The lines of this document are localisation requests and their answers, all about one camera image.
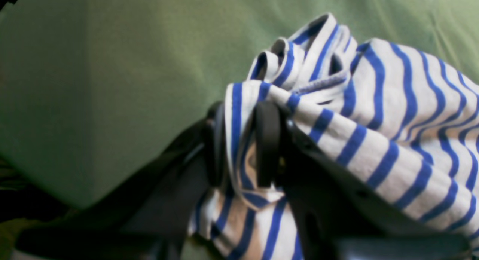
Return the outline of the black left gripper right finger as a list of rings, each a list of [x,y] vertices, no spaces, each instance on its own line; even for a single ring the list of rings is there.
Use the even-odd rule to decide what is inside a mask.
[[[420,225],[327,158],[287,110],[254,110],[257,185],[283,189],[305,260],[465,260],[465,237]]]

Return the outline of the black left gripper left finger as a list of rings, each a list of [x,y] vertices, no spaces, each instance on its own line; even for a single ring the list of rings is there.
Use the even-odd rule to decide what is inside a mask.
[[[23,231],[17,260],[178,260],[201,198],[221,185],[224,104],[97,204]]]

